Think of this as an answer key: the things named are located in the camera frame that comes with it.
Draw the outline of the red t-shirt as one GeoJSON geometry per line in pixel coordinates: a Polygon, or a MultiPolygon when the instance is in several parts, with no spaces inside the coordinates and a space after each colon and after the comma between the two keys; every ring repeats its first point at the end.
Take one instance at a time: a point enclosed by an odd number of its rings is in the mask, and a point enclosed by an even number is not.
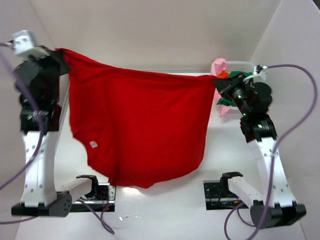
{"type": "Polygon", "coordinates": [[[69,124],[87,164],[112,185],[149,188],[195,171],[204,158],[212,75],[125,69],[64,48],[69,124]]]}

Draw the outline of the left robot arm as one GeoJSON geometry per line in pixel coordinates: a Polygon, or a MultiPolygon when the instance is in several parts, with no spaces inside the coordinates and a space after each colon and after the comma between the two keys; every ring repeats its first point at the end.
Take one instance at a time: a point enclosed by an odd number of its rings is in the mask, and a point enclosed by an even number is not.
{"type": "Polygon", "coordinates": [[[60,136],[60,76],[70,67],[61,50],[41,45],[26,53],[13,70],[20,92],[20,130],[24,143],[25,179],[13,216],[66,217],[72,203],[94,190],[96,177],[81,175],[57,191],[54,180],[55,152],[60,136]]]}

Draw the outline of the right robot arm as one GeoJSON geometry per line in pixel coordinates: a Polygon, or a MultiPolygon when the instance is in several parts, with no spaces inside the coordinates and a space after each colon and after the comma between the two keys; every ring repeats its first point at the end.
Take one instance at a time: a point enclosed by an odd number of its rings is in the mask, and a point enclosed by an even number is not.
{"type": "Polygon", "coordinates": [[[272,90],[263,82],[247,79],[243,73],[229,78],[215,78],[216,90],[226,100],[234,101],[242,117],[240,129],[253,153],[262,181],[263,192],[250,185],[239,172],[226,172],[220,178],[225,195],[234,194],[250,209],[255,227],[265,216],[262,228],[290,226],[307,213],[304,204],[297,203],[280,159],[277,132],[268,115],[272,90]]]}

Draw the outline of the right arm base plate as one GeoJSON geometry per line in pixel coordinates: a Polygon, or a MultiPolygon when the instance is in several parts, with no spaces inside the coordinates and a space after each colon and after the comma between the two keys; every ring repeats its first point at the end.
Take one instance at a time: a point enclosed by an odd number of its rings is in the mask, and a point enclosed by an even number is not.
{"type": "Polygon", "coordinates": [[[205,180],[203,189],[207,210],[231,210],[241,203],[235,194],[222,191],[219,180],[205,180]]]}

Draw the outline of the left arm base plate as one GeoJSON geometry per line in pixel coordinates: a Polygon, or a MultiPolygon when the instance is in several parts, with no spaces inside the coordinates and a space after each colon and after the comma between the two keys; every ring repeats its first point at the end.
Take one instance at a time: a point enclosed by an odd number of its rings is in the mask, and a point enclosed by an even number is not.
{"type": "Polygon", "coordinates": [[[100,182],[95,192],[83,195],[80,200],[95,212],[101,213],[105,208],[105,212],[114,212],[116,187],[110,185],[108,182],[100,182]]]}

